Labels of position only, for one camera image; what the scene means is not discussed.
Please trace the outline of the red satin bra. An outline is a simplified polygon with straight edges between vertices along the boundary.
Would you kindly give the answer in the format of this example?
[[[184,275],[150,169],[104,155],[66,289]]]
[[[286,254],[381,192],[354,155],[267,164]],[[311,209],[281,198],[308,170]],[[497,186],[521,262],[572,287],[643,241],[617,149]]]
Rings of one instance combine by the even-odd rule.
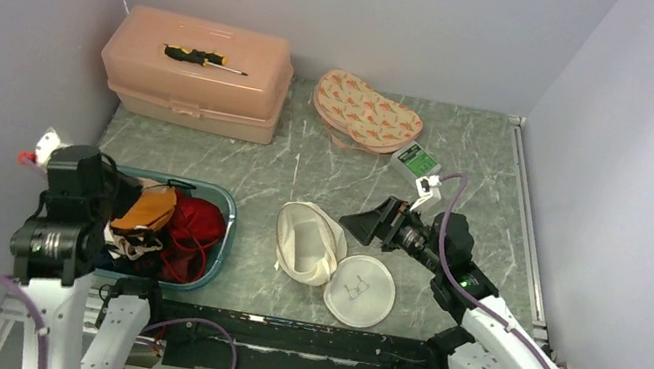
[[[174,193],[175,208],[164,226],[165,242],[156,277],[163,282],[190,284],[206,274],[209,255],[225,236],[226,221],[210,201],[177,189]]]

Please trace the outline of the orange black bra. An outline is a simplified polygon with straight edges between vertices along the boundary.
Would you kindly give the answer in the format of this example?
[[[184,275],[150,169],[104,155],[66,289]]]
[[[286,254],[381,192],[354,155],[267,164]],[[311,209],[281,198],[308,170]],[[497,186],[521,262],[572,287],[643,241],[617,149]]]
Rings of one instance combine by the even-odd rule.
[[[123,217],[110,222],[116,233],[127,235],[134,230],[157,232],[174,214],[177,196],[171,186],[149,178],[138,177],[138,180],[143,187],[139,199]]]

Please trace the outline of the beige lace bra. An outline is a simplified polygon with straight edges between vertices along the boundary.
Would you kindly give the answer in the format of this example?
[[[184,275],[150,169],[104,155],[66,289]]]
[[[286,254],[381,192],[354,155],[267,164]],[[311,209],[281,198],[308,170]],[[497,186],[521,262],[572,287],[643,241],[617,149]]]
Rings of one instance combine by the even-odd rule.
[[[110,256],[113,259],[125,257],[130,261],[139,259],[146,253],[158,252],[164,245],[154,232],[148,230],[132,230],[132,234],[121,235],[108,225],[105,227],[104,240]]]

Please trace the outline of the round white mesh pouch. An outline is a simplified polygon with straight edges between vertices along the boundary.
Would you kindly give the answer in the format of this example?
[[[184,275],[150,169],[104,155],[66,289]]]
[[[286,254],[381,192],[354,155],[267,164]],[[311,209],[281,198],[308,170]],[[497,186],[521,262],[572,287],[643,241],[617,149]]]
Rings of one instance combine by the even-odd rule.
[[[284,204],[275,229],[274,268],[322,289],[324,305],[343,325],[374,327],[394,308],[394,278],[377,258],[350,255],[343,229],[314,203]]]

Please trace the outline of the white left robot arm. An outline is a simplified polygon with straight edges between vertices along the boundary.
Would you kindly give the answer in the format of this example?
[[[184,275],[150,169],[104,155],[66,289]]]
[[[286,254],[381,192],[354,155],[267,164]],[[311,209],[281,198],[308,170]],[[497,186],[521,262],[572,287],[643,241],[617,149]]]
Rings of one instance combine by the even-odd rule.
[[[131,210],[143,185],[99,148],[66,144],[54,131],[22,157],[48,185],[12,235],[12,274],[0,278],[27,309],[22,369],[123,369],[137,333],[162,327],[163,305],[145,295],[117,296],[112,318],[89,345],[84,316],[105,228]]]

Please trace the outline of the floral mesh laundry bag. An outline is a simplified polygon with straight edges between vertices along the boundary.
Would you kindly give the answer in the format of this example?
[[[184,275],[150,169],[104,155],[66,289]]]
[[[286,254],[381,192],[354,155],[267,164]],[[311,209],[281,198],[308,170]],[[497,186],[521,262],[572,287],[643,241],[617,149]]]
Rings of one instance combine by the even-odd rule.
[[[330,70],[320,78],[312,103],[333,143],[342,148],[394,153],[413,142],[424,127],[409,107],[343,70]]]

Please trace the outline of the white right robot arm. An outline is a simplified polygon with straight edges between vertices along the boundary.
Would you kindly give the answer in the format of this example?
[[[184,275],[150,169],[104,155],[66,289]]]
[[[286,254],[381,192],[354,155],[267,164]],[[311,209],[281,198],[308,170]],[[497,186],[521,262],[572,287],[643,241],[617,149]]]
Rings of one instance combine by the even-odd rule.
[[[427,225],[405,201],[389,197],[340,222],[362,245],[378,240],[384,252],[401,249],[433,273],[433,298],[456,325],[426,340],[425,369],[563,369],[473,261],[474,239],[462,214],[444,212]]]

